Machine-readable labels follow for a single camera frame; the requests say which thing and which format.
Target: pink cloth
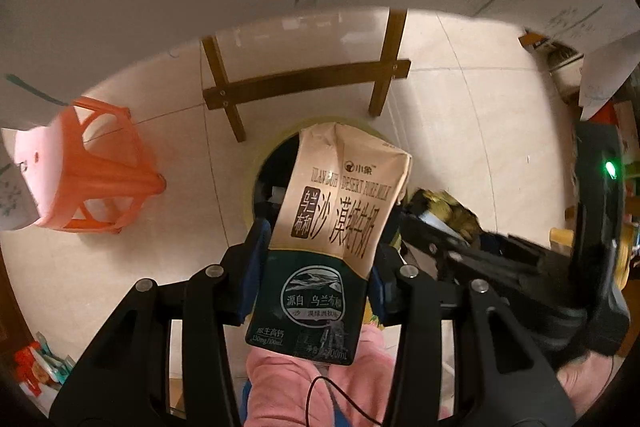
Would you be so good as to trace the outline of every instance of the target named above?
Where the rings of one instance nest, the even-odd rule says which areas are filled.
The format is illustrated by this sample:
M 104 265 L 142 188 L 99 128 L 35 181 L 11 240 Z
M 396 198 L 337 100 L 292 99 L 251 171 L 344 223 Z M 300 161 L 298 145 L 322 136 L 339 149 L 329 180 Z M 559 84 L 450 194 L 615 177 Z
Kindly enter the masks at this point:
M 278 355 L 253 347 L 246 361 L 252 383 L 249 393 L 246 427 L 290 427 L 305 425 L 306 395 L 320 373 L 307 360 Z M 332 365 L 329 378 L 371 417 L 382 422 L 391 389 L 394 359 L 385 351 L 382 332 L 364 325 L 353 364 Z M 336 402 L 352 427 L 370 427 L 337 391 Z M 316 382 L 309 403 L 309 425 L 330 427 L 334 424 L 334 404 L 327 383 Z
M 568 363 L 558 371 L 558 380 L 580 417 L 598 399 L 614 370 L 613 357 L 591 351 L 585 360 Z

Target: orange plastic stool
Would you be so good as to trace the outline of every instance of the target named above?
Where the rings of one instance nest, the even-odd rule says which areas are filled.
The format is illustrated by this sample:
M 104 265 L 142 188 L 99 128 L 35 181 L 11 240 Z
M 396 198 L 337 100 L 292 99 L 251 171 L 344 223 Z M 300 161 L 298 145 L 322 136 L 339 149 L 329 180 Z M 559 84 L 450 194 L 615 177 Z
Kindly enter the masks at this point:
M 80 123 L 76 110 L 67 107 L 49 126 L 18 132 L 14 161 L 22 165 L 22 175 L 38 206 L 36 225 L 65 232 L 117 233 L 133 222 L 146 198 L 164 191 L 166 182 L 145 154 L 129 109 L 85 96 L 73 105 L 93 112 Z M 115 116 L 130 140 L 136 166 L 101 158 L 85 149 L 82 134 L 104 114 Z M 132 198 L 132 202 L 126 210 L 118 211 L 113 222 L 95 219 L 85 205 L 88 200 L 120 197 Z M 74 217 L 78 210 L 82 218 Z

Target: green label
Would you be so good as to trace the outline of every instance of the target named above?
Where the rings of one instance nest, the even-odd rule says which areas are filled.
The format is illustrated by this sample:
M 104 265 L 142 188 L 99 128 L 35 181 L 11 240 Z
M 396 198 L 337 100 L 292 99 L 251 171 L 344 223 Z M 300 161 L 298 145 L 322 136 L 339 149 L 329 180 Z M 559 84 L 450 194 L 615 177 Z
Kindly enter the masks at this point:
M 321 363 L 353 362 L 367 292 L 341 259 L 270 251 L 246 341 Z

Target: black cable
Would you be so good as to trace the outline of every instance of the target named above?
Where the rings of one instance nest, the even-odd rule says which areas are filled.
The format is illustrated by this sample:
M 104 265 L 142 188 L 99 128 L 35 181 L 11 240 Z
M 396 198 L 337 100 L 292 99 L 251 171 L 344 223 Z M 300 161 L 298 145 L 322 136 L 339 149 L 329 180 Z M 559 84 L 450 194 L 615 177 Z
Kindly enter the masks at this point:
M 347 394 L 340 389 L 340 387 L 338 387 L 338 385 L 331 380 L 331 378 L 327 378 L 327 377 L 315 377 L 313 379 L 313 381 L 311 382 L 311 385 L 309 386 L 309 392 L 306 394 L 306 406 L 305 406 L 305 424 L 306 427 L 309 427 L 309 403 L 311 402 L 311 391 L 313 390 L 316 382 L 318 380 L 325 380 L 327 382 L 329 382 L 332 386 L 335 387 L 336 391 L 338 391 L 338 393 L 340 393 L 346 401 L 348 401 L 351 405 L 353 405 L 354 409 L 356 411 L 358 411 L 361 415 L 364 416 L 364 418 L 366 418 L 367 420 L 369 420 L 371 423 L 373 423 L 374 425 L 382 425 L 382 423 L 380 423 L 379 421 L 377 421 L 376 419 L 372 418 L 371 416 L 369 416 L 367 413 L 365 413 L 360 407 L 357 406 L 357 404 L 349 397 L 347 396 Z

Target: metal bolt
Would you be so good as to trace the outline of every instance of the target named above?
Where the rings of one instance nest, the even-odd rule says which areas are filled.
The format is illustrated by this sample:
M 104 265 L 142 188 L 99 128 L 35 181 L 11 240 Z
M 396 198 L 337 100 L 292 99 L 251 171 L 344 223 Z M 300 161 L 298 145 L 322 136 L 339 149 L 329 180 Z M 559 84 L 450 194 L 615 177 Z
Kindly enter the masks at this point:
M 211 266 L 207 266 L 207 269 L 204 270 L 204 273 L 207 274 L 207 277 L 215 279 L 217 277 L 222 277 L 225 273 L 225 269 L 220 266 L 220 264 L 212 264 Z
M 489 283 L 484 279 L 473 279 L 471 281 L 471 289 L 478 293 L 487 293 L 489 291 Z
M 408 279 L 418 277 L 418 273 L 420 273 L 420 270 L 418 270 L 413 264 L 405 264 L 400 267 L 400 275 L 407 277 Z
M 154 282 L 151 279 L 140 279 L 136 282 L 136 290 L 139 292 L 148 292 L 154 287 Z

